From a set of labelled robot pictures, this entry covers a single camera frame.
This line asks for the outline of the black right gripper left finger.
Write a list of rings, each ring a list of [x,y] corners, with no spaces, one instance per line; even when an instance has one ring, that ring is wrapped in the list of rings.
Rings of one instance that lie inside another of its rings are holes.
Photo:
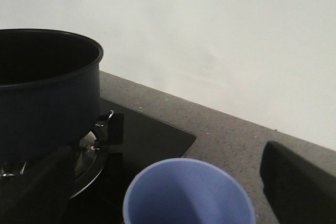
[[[72,195],[70,146],[46,156],[1,188],[1,223],[60,223]]]

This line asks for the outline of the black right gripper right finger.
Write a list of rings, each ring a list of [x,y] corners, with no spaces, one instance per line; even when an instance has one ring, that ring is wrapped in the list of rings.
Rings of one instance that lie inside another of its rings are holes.
[[[335,176],[275,141],[262,154],[263,192],[279,223],[335,223]]]

